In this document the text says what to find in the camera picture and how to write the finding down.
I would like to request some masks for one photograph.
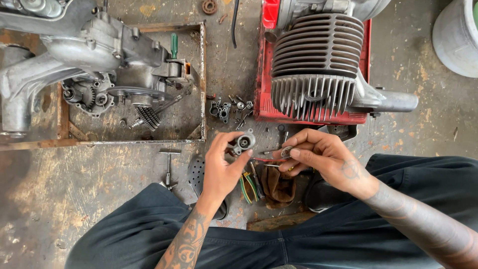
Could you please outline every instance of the black hose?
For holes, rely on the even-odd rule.
[[[232,34],[232,44],[234,45],[234,48],[237,48],[238,46],[236,45],[236,19],[238,16],[238,9],[239,9],[239,1],[236,0],[236,5],[234,6],[234,15],[232,16],[232,25],[231,25],[231,34]]]

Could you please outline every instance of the pliers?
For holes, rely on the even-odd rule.
[[[244,185],[245,181],[247,181],[249,183],[252,190],[254,191],[254,198],[255,198],[256,202],[259,201],[259,199],[258,199],[258,195],[257,195],[256,185],[254,184],[254,182],[252,181],[252,179],[250,178],[249,175],[250,175],[250,173],[248,173],[248,172],[242,173],[239,181],[240,181],[240,188],[241,188],[242,194],[244,195],[244,198],[246,198],[247,203],[252,203],[252,200],[250,199],[249,195],[246,192],[246,186]]]

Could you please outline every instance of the wooden plank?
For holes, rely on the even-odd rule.
[[[68,104],[63,99],[63,88],[61,87],[61,83],[58,82],[56,86],[56,94],[57,94],[57,126],[56,126],[56,137],[57,139],[68,139],[68,132],[69,132],[69,110]]]
[[[257,232],[266,232],[266,231],[287,229],[297,224],[301,224],[315,215],[317,215],[317,213],[300,212],[300,213],[280,216],[280,217],[276,217],[272,219],[248,222],[247,230],[257,231]]]
[[[142,33],[199,30],[200,22],[166,22],[129,25],[131,28],[138,28]]]
[[[68,130],[79,141],[89,141],[88,136],[76,127],[71,121],[68,121]]]
[[[76,139],[50,139],[35,142],[5,143],[0,144],[0,151],[76,146],[77,142]]]

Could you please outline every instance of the green screwdriver handle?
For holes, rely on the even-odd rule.
[[[178,55],[178,35],[176,33],[171,34],[171,59],[177,59]]]

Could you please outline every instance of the concrete floor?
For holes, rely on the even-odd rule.
[[[234,2],[217,2],[218,11],[213,16],[200,11],[200,1],[167,0],[117,0],[110,3],[109,13],[121,17],[126,24],[207,20],[207,92],[223,99],[228,94],[240,94],[251,100],[261,2],[241,1],[236,50],[229,32]],[[476,80],[446,69],[431,44],[433,23],[449,2],[392,0],[373,19],[371,85],[415,93],[420,102],[414,112],[385,113],[359,126],[357,138],[347,145],[363,164],[375,153],[478,158],[478,131],[474,128],[478,119]],[[228,17],[219,25],[225,13]],[[51,128],[49,122],[38,123],[43,124],[43,129]],[[231,131],[232,126],[208,118],[205,145],[96,146],[0,153],[2,268],[62,268],[74,242],[92,225],[151,182],[164,178],[166,158],[157,154],[160,149],[183,151],[173,160],[173,181],[179,182],[174,193],[185,203],[194,202],[185,180],[189,159],[205,152],[217,132]],[[260,134],[256,156],[277,146],[276,124],[250,121],[245,128],[249,127]],[[265,127],[271,132],[265,133]],[[298,181],[296,202],[285,210],[269,210],[263,203],[249,206],[236,188],[230,216],[213,225],[243,229],[247,221],[303,210],[300,198],[306,179]]]

